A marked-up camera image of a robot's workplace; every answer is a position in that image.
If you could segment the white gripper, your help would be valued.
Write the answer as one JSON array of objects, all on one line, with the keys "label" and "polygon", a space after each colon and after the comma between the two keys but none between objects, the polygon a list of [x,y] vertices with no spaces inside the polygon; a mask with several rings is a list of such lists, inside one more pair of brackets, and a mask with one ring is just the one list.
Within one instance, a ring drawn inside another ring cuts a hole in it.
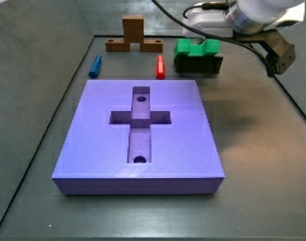
[{"label": "white gripper", "polygon": [[210,35],[230,38],[233,30],[226,22],[227,2],[201,2],[183,11],[183,23]]}]

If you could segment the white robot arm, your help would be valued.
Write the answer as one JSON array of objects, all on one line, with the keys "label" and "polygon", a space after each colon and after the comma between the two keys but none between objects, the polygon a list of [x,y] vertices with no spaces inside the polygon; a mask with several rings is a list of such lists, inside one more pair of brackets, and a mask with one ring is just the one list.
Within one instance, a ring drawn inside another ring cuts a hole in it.
[{"label": "white robot arm", "polygon": [[206,34],[231,38],[304,22],[306,0],[206,0],[183,12],[183,22]]}]

